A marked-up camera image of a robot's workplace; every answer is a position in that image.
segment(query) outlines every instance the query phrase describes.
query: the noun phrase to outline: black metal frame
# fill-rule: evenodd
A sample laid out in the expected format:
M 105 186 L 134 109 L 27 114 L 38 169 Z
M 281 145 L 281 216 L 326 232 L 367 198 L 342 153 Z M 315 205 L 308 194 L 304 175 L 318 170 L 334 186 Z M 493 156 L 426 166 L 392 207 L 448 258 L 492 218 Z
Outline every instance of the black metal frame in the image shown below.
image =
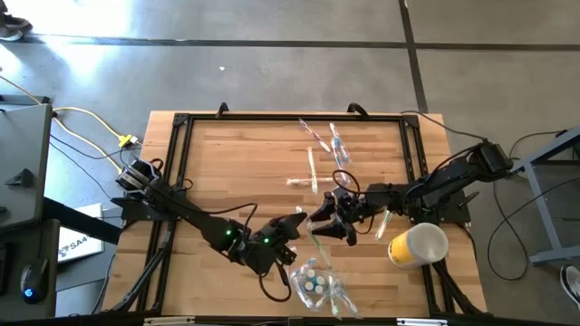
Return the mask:
M 403 159 L 405 162 L 405 169 L 407 173 L 407 179 L 409 182 L 415 180 L 415 171 L 413 167 L 413 158 L 411 154 L 411 146 L 409 140 L 408 130 L 411 129 L 415 147 L 417 149 L 417 159 L 419 161 L 420 174 L 422 176 L 428 173 L 427 159 L 425 157 L 424 147 L 421 138 L 419 119 L 415 115 L 379 115 L 370 116 L 366 110 L 357 103 L 351 103 L 348 106 L 347 112 L 357 112 L 359 114 L 344 115 L 344 114 L 224 114 L 225 111 L 229 111 L 226 103 L 221 103 L 217 113 L 176 113 L 173 119 L 173 126 L 171 130 L 171 136 L 169 139 L 168 153 L 165 161 L 165 168 L 163 176 L 169 180 L 170 171 L 173 165 L 173 160 L 175 158 L 175 151 L 177 147 L 178 134 L 182 126 L 185 126 L 185 138 L 183 141 L 183 146 L 181 148 L 181 157 L 179 161 L 179 171 L 177 175 L 178 185 L 183 186 L 183 180 L 186 172 L 186 165 L 189 155 L 189 147 L 191 144 L 191 135 L 193 131 L 193 125 L 196 120 L 278 120 L 278 121 L 296 121 L 301 118 L 305 121 L 368 121 L 368 122 L 396 122 L 399 125 L 399 130 L 401 132 L 401 144 L 403 150 Z M 147 255 L 145 259 L 145 265 L 150 262 L 151 257 L 157 250 L 157 243 L 160 237 L 161 230 L 160 221 L 153 222 L 153 227 L 151 228 L 150 242 L 147 249 Z M 151 306 L 151 309 L 155 312 L 161 312 L 163 307 L 163 297 L 165 295 L 165 288 L 167 283 L 167 276 L 169 273 L 169 262 L 171 257 L 171 248 L 173 246 L 173 236 L 168 243 L 168 253 L 163 258 L 161 263 L 161 269 L 159 273 L 157 292 L 155 295 L 155 301 Z M 431 269 L 429 266 L 422 267 L 422 276 L 425 284 L 425 294 L 427 298 L 427 304 L 429 307 L 430 317 L 434 313 L 440 312 L 440 308 L 437 304 L 435 297 L 435 289 L 433 285 L 433 279 L 431 275 Z M 445 302 L 445 311 L 454 312 L 453 299 L 447 287 L 441 283 L 443 287 L 443 298 Z M 145 311 L 147 305 L 147 297 L 149 294 L 149 284 L 146 284 L 140 293 L 139 299 L 137 300 L 137 312 Z

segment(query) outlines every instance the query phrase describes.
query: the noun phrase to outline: clear plastic bag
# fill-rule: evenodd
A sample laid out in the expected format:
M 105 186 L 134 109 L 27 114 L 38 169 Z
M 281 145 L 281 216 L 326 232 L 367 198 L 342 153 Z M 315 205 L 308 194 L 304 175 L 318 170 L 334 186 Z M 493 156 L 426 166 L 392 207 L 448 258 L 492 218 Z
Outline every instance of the clear plastic bag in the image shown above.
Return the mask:
M 302 208 L 297 207 L 296 211 L 302 212 Z M 319 312 L 329 302 L 333 316 L 341 319 L 339 315 L 341 309 L 338 302 L 342 302 L 352 316 L 361 318 L 356 306 L 342 287 L 338 275 L 333 270 L 328 254 L 312 233 L 312 230 L 316 228 L 315 223 L 308 217 L 305 222 L 308 236 L 314 242 L 318 254 L 323 260 L 318 262 L 316 258 L 310 258 L 306 264 L 290 273 L 290 283 L 296 289 L 298 297 L 311 311 Z

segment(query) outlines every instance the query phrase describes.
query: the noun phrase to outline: black bracket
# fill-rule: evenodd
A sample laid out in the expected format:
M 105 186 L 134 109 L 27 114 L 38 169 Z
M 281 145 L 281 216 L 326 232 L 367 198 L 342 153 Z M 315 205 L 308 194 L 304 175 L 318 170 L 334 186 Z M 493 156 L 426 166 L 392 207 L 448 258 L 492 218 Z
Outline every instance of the black bracket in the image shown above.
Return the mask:
M 352 102 L 351 104 L 349 104 L 348 108 L 346 109 L 346 112 L 348 112 L 348 113 L 357 112 L 361 116 L 363 116 L 365 118 L 369 118 L 369 113 L 367 113 L 366 110 L 359 103 Z
M 14 186 L 14 187 L 32 187 L 33 186 L 34 175 L 28 168 L 24 168 L 22 172 L 18 173 L 17 175 L 9 178 L 6 182 L 4 182 L 7 186 Z
M 221 102 L 219 105 L 219 110 L 217 110 L 216 118 L 221 118 L 224 112 L 229 112 L 229 107 L 227 106 L 227 103 Z
M 414 114 L 405 114 L 402 116 L 403 119 L 405 119 L 405 122 L 407 122 L 407 124 L 409 124 L 410 126 L 412 126 L 413 128 L 418 128 L 419 127 L 419 117 L 417 117 Z
M 183 122 L 187 121 L 189 114 L 187 113 L 175 113 L 173 116 L 173 127 L 180 126 Z

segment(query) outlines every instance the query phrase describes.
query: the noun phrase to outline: desk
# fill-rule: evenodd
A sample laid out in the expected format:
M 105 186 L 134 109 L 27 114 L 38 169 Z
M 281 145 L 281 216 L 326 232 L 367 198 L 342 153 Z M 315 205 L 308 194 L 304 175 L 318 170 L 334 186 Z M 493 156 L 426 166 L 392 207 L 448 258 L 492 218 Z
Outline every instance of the desk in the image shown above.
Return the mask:
M 61 224 L 50 219 L 41 224 L 20 227 L 0 235 L 0 244 L 10 244 L 13 249 L 12 267 L 8 274 L 6 293 L 0 295 L 0 320 L 25 321 L 54 316 L 56 306 L 56 253 Z M 20 276 L 24 267 L 38 256 L 48 259 L 48 287 L 44 300 L 28 304 L 20 291 Z
M 174 111 L 153 111 L 141 155 L 147 160 L 165 158 Z M 440 115 L 431 115 L 442 121 Z M 326 122 L 309 123 L 324 139 L 331 134 Z M 339 122 L 337 128 L 353 163 L 348 167 L 365 188 L 372 182 L 406 183 L 399 127 L 388 122 Z M 420 118 L 421 135 L 429 168 L 433 169 L 449 154 L 445 131 Z M 178 139 L 178 149 L 183 136 Z M 186 177 L 194 187 L 188 199 L 207 210 L 216 210 L 256 201 L 260 207 L 250 222 L 256 229 L 267 219 L 292 214 L 296 206 L 312 213 L 323 203 L 323 192 L 333 188 L 319 185 L 319 194 L 310 187 L 288 187 L 289 177 L 308 177 L 306 148 L 314 149 L 319 177 L 328 177 L 334 160 L 304 133 L 298 122 L 289 121 L 196 121 L 191 139 Z M 244 222 L 249 209 L 226 214 Z M 368 224 L 360 225 L 364 229 Z M 387 244 L 411 227 L 405 217 L 394 217 L 384 241 L 376 244 L 373 232 L 359 235 L 358 245 L 319 237 L 333 268 L 343 277 L 346 290 L 363 317 L 425 317 L 428 315 L 421 269 L 402 270 L 388 259 Z M 455 225 L 443 226 L 449 238 L 447 264 L 461 290 L 481 310 L 485 301 L 471 243 Z M 111 308 L 130 289 L 145 261 L 151 223 L 138 222 L 123 232 L 105 295 L 103 308 Z M 291 242 L 298 258 L 295 266 L 317 256 L 307 239 Z M 440 307 L 443 306 L 440 281 L 434 283 Z M 271 273 L 265 286 L 274 296 L 285 295 L 286 288 Z M 150 299 L 155 295 L 157 275 L 153 274 Z M 193 226 L 179 222 L 169 267 L 163 315 L 252 315 L 252 316 L 330 316 L 329 310 L 310 312 L 296 295 L 290 302 L 267 299 L 258 280 L 247 267 L 230 263 L 211 250 Z

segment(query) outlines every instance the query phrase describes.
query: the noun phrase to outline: yellow cup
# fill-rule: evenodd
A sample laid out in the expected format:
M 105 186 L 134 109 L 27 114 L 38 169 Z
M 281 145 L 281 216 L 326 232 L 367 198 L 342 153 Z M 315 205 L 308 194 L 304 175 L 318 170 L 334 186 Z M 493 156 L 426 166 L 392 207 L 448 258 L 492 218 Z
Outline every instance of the yellow cup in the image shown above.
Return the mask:
M 449 240 L 445 232 L 431 223 L 420 223 L 395 236 L 389 243 L 389 258 L 400 268 L 432 264 L 445 258 Z

